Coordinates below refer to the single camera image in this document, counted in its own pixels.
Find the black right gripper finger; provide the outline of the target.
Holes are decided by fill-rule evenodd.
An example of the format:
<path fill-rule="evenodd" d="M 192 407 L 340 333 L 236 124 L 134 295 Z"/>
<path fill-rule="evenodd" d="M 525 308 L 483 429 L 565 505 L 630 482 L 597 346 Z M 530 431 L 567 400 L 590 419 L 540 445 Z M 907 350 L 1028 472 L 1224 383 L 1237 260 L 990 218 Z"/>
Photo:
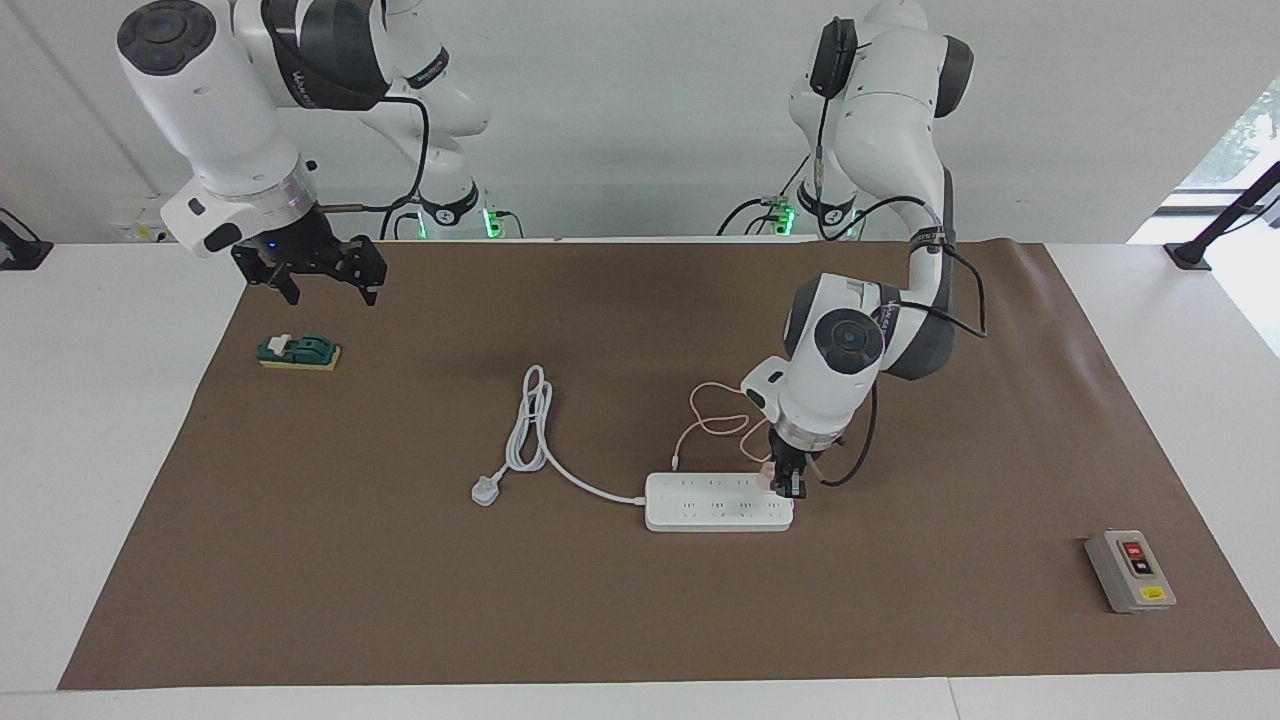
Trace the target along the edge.
<path fill-rule="evenodd" d="M 340 281 L 355 287 L 367 306 L 378 304 L 387 281 L 387 261 L 370 237 L 355 237 L 340 245 Z"/>
<path fill-rule="evenodd" d="M 269 264 L 257 249 L 243 245 L 232 247 L 232 258 L 247 284 L 274 290 L 291 306 L 300 304 L 300 288 L 292 278 L 288 263 Z"/>

